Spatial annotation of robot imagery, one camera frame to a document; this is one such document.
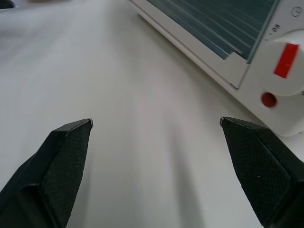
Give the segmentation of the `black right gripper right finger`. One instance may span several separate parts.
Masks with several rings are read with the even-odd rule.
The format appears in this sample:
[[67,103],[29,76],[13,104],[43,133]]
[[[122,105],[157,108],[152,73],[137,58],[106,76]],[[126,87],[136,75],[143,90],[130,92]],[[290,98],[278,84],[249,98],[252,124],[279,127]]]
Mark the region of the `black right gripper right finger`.
[[233,168],[264,228],[304,228],[304,162],[268,128],[221,117]]

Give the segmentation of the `white toy oven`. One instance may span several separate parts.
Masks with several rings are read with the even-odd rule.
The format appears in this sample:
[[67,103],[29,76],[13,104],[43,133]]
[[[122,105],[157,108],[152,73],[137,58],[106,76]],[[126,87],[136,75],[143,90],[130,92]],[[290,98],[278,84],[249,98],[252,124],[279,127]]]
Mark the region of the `white toy oven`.
[[304,30],[304,0],[280,0],[238,88],[233,87],[209,69],[161,26],[148,19],[136,8],[135,10],[276,134],[293,136],[304,132],[304,90],[292,96],[273,94],[277,98],[277,105],[273,108],[267,108],[261,102],[261,95],[268,91],[259,84],[254,70],[255,59],[262,51],[264,45],[288,33]]

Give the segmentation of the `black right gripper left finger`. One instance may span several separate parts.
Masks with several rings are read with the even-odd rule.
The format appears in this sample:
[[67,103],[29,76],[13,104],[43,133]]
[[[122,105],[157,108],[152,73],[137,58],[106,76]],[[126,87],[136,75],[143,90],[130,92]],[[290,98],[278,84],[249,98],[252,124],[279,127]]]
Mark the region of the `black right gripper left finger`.
[[0,191],[0,228],[66,228],[92,128],[82,119],[50,132]]

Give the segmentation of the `red indicator light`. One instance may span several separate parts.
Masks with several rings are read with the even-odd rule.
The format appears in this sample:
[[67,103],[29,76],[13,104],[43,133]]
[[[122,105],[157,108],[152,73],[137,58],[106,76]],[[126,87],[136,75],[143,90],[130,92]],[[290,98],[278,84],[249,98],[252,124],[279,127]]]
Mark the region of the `red indicator light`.
[[277,98],[270,92],[264,92],[261,95],[261,102],[267,108],[273,108],[277,105]]

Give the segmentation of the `white dial with red stripe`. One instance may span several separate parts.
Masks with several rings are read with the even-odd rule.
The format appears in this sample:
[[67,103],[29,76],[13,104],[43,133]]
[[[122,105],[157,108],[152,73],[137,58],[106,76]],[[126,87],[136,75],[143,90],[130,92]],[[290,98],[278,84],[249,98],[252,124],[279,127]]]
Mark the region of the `white dial with red stripe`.
[[292,96],[304,90],[304,30],[288,33],[263,46],[255,59],[255,76],[268,92]]

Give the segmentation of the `white oven door glass window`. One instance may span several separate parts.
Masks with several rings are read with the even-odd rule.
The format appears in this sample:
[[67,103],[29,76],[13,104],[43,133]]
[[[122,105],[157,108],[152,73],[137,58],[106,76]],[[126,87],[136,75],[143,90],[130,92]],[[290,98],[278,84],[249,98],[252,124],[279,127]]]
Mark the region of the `white oven door glass window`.
[[238,88],[280,0],[128,0]]

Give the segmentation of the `black object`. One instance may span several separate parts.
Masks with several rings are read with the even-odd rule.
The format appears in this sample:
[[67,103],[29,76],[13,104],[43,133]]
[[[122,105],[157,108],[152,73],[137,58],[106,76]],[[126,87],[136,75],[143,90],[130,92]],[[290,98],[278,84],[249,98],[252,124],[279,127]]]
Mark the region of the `black object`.
[[15,4],[11,0],[0,0],[0,10],[13,8],[15,8]]

